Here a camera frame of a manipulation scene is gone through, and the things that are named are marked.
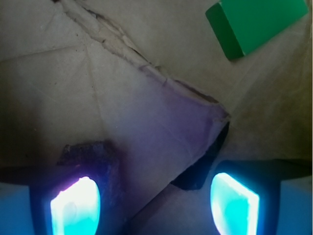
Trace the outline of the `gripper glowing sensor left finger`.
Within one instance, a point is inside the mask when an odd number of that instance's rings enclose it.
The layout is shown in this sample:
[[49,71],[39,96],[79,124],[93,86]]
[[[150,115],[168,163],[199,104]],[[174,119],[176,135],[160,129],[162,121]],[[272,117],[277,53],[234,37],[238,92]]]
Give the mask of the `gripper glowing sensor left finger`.
[[2,168],[2,235],[94,235],[100,193],[78,168]]

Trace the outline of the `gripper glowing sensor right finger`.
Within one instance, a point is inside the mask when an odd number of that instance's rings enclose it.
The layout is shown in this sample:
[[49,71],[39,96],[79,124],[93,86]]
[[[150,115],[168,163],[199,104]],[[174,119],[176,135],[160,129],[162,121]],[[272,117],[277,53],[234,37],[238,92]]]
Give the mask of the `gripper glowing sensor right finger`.
[[210,206],[222,235],[310,235],[312,162],[225,160],[214,171]]

